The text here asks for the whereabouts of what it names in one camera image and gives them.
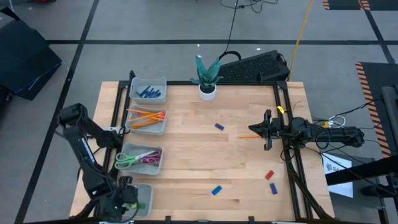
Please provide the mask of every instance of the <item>gray plastic tray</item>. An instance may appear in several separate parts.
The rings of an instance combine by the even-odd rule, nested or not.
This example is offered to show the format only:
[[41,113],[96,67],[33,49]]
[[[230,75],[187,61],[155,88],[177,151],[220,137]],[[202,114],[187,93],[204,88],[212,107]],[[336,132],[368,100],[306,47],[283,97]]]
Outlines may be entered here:
[[131,165],[127,169],[120,169],[121,171],[132,172],[137,174],[147,174],[147,175],[159,175],[160,169],[163,163],[163,150],[161,147],[150,147],[150,146],[140,146],[131,143],[125,143],[122,148],[122,152],[129,156],[136,156],[143,154],[145,152],[152,151],[154,149],[161,150],[159,165],[152,165],[148,163],[138,163]]
[[[136,217],[145,218],[152,211],[154,189],[150,184],[137,184],[135,187],[138,190],[138,203],[145,205],[145,208],[140,208],[138,210]],[[131,217],[134,212],[136,212],[136,208],[129,208],[129,210],[125,212],[124,216],[126,218]]]
[[136,112],[131,112],[129,111],[129,114],[127,116],[126,124],[124,125],[127,129],[130,129],[131,132],[137,133],[137,134],[151,134],[151,135],[156,135],[156,136],[161,136],[164,134],[165,128],[166,128],[166,122],[167,122],[167,112],[166,109],[151,109],[151,108],[143,108],[137,105],[132,105],[130,109],[133,110],[141,110],[141,111],[148,111],[151,113],[157,113],[163,111],[165,114],[164,121],[155,123],[155,124],[150,124],[148,126],[144,126],[141,128],[131,128],[131,125],[136,124],[140,121],[129,121],[130,119],[138,118],[138,114]]
[[[130,98],[137,104],[166,103],[167,80],[165,77],[162,77],[158,80],[143,80],[138,77],[134,77],[131,80],[131,86]],[[151,89],[153,88],[154,91],[159,90],[160,96],[158,98],[141,98],[138,93],[142,93],[148,86],[150,86]]]

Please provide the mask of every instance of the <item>yellow tag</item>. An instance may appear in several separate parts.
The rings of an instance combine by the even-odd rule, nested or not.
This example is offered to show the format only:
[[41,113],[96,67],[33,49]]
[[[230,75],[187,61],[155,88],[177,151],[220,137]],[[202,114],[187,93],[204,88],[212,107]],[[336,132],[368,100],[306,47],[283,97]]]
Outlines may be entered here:
[[280,111],[282,114],[284,114],[284,113],[285,113],[284,109],[283,109],[281,106],[277,106],[276,108],[278,108],[278,109],[279,109],[279,111]]

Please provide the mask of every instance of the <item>potted plant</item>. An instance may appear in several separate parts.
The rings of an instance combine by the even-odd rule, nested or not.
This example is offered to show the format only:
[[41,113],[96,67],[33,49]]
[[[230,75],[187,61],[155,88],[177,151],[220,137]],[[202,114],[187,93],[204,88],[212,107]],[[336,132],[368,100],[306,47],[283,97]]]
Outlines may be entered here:
[[207,70],[203,65],[200,57],[195,57],[197,62],[197,72],[199,79],[191,78],[190,81],[193,84],[199,85],[199,96],[203,100],[212,100],[216,96],[217,85],[216,83],[221,76],[218,76],[218,71],[220,70],[220,61],[216,59]]

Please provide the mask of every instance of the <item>scissors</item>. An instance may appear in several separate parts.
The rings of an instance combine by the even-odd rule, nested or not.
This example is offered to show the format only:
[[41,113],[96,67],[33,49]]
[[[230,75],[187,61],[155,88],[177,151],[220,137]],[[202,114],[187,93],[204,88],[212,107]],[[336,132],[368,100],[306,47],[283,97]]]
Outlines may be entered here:
[[153,150],[149,152],[145,152],[143,154],[140,154],[138,156],[129,156],[123,152],[117,153],[116,154],[116,162],[114,164],[115,168],[117,169],[127,169],[131,167],[133,164],[136,164],[138,162],[144,162],[149,161],[153,162],[150,164],[156,164],[156,159],[160,160],[160,151],[159,150]]
[[142,163],[148,163],[148,164],[151,164],[151,165],[157,165],[158,166],[159,163],[160,163],[160,156],[152,156],[152,155],[150,155],[148,157],[144,157],[144,158],[140,159],[139,161],[142,162]]

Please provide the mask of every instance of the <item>black metal frame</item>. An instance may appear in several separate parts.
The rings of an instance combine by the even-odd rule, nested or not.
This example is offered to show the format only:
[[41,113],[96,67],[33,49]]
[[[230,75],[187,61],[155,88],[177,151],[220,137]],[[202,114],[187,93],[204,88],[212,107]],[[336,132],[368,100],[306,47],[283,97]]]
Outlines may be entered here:
[[[118,114],[119,114],[119,108],[120,108],[120,102],[121,102],[121,97],[122,97],[122,91],[123,89],[127,90],[127,97],[125,99],[124,102],[124,108],[128,109],[129,107],[129,102],[130,102],[130,97],[128,97],[128,93],[130,92],[130,87],[131,87],[131,80],[132,78],[134,78],[135,75],[134,73],[130,73],[130,80],[129,81],[120,81],[119,85],[118,85],[118,93],[116,95],[116,102],[114,105],[114,111],[113,111],[113,117],[112,117],[112,122],[111,122],[111,126],[115,126],[116,125],[116,121],[118,119]],[[189,81],[168,81],[167,82],[168,85],[193,85],[191,82]],[[287,89],[287,83],[285,81],[283,82],[256,82],[256,81],[248,81],[248,82],[219,82],[218,85],[265,85],[265,86],[272,86],[274,89],[274,95],[275,95],[275,103],[276,106],[282,106],[281,102],[280,102],[280,95],[279,95],[279,89],[282,90],[283,95],[284,95],[284,101],[285,101],[285,107],[286,107],[286,111],[287,111],[287,116],[288,119],[291,120],[293,118],[293,113],[292,113],[292,109],[291,109],[291,105],[290,105],[290,98],[289,98],[289,92]],[[282,121],[282,125],[285,123],[284,121],[284,117],[283,114],[278,111],[278,118],[280,118],[280,120]],[[126,110],[123,111],[123,118],[122,118],[122,124],[125,122],[127,118],[127,113]],[[286,144],[284,144],[284,151],[285,151],[285,156],[290,157],[289,156],[289,150],[286,149],[286,147],[288,147]],[[105,158],[104,158],[104,167],[109,169],[109,162],[110,162],[110,158],[111,158],[111,149],[106,149],[106,154],[105,154]],[[307,188],[307,184],[306,184],[306,180],[305,180],[305,174],[304,174],[304,168],[303,168],[303,163],[302,163],[302,158],[301,158],[301,154],[300,154],[300,150],[296,150],[295,152],[295,159],[296,159],[296,163],[297,163],[297,169],[298,169],[298,175],[300,177],[300,180],[302,182],[301,187]],[[289,165],[289,162],[291,163],[291,161],[287,161],[286,162],[286,167],[288,169],[291,169],[291,166]],[[113,178],[117,178],[118,176],[118,170],[116,169],[111,169],[110,172],[111,176]],[[300,207],[299,207],[299,201],[298,201],[298,197],[297,197],[297,189],[295,186],[295,181],[294,178],[292,176],[288,176],[289,177],[289,186],[290,186],[290,193],[292,195],[292,204],[293,204],[293,210],[294,210],[294,217],[296,220],[303,220],[301,215],[300,215]],[[307,221],[310,222],[313,219],[313,215],[312,215],[312,209],[310,206],[310,203],[308,202],[308,199],[306,197],[303,198],[304,199],[304,205],[305,205],[305,212],[307,215]],[[98,215],[98,210],[95,210],[95,216]],[[136,223],[158,223],[158,222],[166,222],[167,223],[167,219],[168,217],[166,217],[165,221],[152,221],[152,220],[147,220],[147,221],[135,221]],[[186,223],[186,222],[192,222],[192,221],[173,221],[173,223],[176,222],[181,222],[181,223]],[[247,222],[213,222],[212,223],[247,223]]]

